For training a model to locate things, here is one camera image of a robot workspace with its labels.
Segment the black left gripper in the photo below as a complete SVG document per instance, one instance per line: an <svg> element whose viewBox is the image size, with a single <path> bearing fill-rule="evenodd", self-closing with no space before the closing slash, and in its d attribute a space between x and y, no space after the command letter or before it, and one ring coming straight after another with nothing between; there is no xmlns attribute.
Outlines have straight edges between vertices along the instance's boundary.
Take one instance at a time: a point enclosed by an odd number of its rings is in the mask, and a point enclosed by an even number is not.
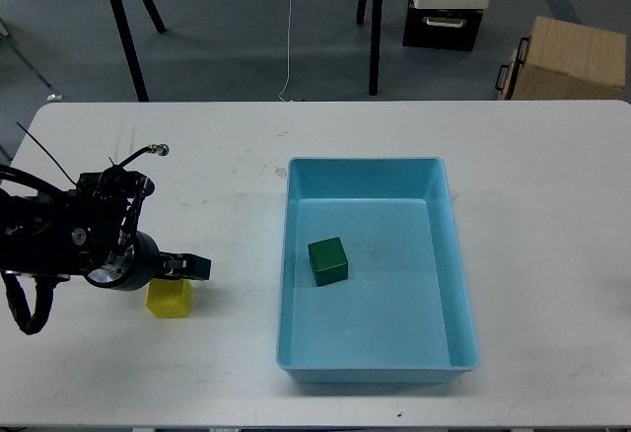
<svg viewBox="0 0 631 432"><path fill-rule="evenodd" d="M163 252L161 257L155 241L138 232L123 255L111 254L105 264L84 278L98 288L134 291L157 275L167 280L209 280L211 266L210 259L191 253Z"/></svg>

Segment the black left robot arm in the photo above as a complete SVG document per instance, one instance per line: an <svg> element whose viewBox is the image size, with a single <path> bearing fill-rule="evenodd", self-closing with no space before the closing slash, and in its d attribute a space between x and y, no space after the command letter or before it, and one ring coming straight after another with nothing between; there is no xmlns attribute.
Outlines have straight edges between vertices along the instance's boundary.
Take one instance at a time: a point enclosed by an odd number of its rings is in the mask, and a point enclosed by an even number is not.
<svg viewBox="0 0 631 432"><path fill-rule="evenodd" d="M80 174L68 190L2 166L2 180L35 190L30 196L1 193L1 278L22 333L43 329L56 286L72 276L117 291L138 290L154 279L209 280L210 259L162 252L138 229L155 186L126 167L144 154L168 152L165 144L147 145L101 172Z"/></svg>

